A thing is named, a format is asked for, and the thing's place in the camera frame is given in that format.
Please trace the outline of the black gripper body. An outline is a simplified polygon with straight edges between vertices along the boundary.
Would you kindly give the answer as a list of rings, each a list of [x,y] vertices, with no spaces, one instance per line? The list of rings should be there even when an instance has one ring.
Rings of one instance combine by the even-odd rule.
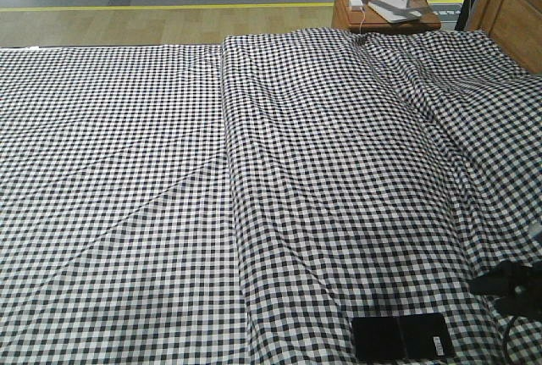
[[[502,316],[541,318],[541,261],[532,266],[503,261],[467,284],[476,296],[498,296],[494,304]]]

